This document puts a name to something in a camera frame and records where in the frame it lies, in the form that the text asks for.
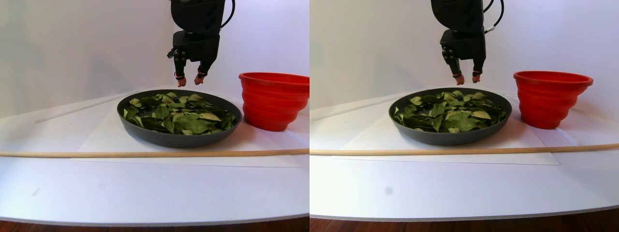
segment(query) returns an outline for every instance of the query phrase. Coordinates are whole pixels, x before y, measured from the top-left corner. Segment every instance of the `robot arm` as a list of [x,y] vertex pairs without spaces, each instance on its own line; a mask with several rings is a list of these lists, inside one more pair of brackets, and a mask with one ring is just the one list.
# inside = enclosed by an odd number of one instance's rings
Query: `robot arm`
[[175,77],[178,86],[185,86],[184,68],[187,61],[200,62],[194,83],[204,83],[211,65],[217,59],[219,31],[234,14],[235,0],[232,0],[232,13],[223,23],[225,0],[170,0],[174,22],[183,30],[174,33],[172,50],[168,58],[174,60]]
[[483,13],[492,2],[484,9],[482,0],[431,0],[436,19],[448,28],[440,41],[441,54],[458,85],[464,84],[460,60],[473,59],[473,83],[480,81],[486,60],[485,34],[493,30],[503,17],[504,5],[501,0],[501,17],[494,26],[484,29]]

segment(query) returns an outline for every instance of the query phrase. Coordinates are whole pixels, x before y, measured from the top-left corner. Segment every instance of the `black cable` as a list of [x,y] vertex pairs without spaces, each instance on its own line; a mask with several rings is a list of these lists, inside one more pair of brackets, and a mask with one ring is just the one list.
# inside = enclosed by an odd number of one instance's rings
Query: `black cable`
[[492,3],[493,3],[494,1],[495,1],[495,0],[490,0],[490,4],[488,4],[488,6],[486,7],[486,9],[484,9],[484,10],[483,10],[483,12],[484,12],[484,13],[486,13],[486,11],[488,11],[488,9],[490,9],[490,6],[492,6]]
[[499,22],[501,22],[501,19],[503,18],[503,12],[505,11],[505,4],[503,3],[503,0],[501,0],[501,16],[499,16],[499,19],[495,22],[495,27],[496,25],[499,24]]
[[228,22],[230,22],[230,19],[232,19],[232,16],[234,15],[234,9],[235,9],[235,7],[236,7],[236,1],[235,1],[235,0],[232,0],[232,12],[230,12],[230,16],[228,17],[228,20],[226,20],[226,22],[224,22],[224,23],[222,24],[222,28],[223,28],[224,26],[226,26],[226,24],[228,24]]

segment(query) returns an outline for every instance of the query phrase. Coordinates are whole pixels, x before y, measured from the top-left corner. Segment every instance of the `wooden floor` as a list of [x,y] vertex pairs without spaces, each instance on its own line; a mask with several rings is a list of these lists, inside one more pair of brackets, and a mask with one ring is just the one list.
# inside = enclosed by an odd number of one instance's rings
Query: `wooden floor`
[[309,231],[309,217],[260,223],[222,226],[179,226],[179,227],[87,227],[87,226],[53,226],[29,223],[0,221],[0,232],[191,232],[191,231],[256,231],[283,232]]
[[309,230],[312,232],[619,232],[619,209],[554,217],[480,221],[392,223],[311,218]]
[[269,221],[223,226],[182,227],[84,227],[53,226],[0,221],[0,232],[130,232],[130,231],[255,231],[255,232],[476,232],[476,231],[567,231],[567,232],[616,232],[619,231],[619,209],[592,213],[579,213],[554,217],[439,222],[368,222],[340,221],[310,218]]

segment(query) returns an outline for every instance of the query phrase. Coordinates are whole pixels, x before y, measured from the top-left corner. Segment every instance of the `white table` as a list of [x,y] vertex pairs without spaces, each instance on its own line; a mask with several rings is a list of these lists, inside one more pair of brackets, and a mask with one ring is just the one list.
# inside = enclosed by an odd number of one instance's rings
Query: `white table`
[[[93,107],[39,124],[20,122],[78,109],[96,101],[101,100],[13,117],[15,123],[2,127],[4,132],[11,133],[3,134],[3,139],[15,139],[20,141],[17,147],[33,147],[36,151],[77,150],[110,109]],[[90,121],[79,117],[83,114],[88,114]],[[297,131],[307,128],[302,124],[293,122],[290,128]],[[298,137],[305,138],[306,134],[301,132]],[[0,220],[52,225],[181,226],[306,217],[309,155],[294,157],[303,167],[153,165],[0,157]]]
[[[347,117],[338,112],[405,95],[312,110],[311,147],[339,149],[387,109]],[[562,125],[582,123],[574,120],[568,116]],[[557,131],[537,129],[536,133],[546,146],[570,145],[569,140],[557,138]],[[339,220],[442,221],[618,207],[618,151],[554,155],[561,165],[368,161],[310,155],[310,215]]]

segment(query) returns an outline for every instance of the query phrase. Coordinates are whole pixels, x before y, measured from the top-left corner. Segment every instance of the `pile of leaves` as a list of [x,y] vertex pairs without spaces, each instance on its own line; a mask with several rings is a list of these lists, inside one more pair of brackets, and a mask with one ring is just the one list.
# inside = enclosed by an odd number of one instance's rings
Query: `pile of leaves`
[[482,92],[464,95],[456,90],[413,97],[404,110],[396,107],[392,117],[418,131],[458,133],[492,126],[507,115]]
[[178,97],[175,93],[133,98],[124,109],[127,121],[167,134],[213,134],[230,129],[238,119],[197,94]]

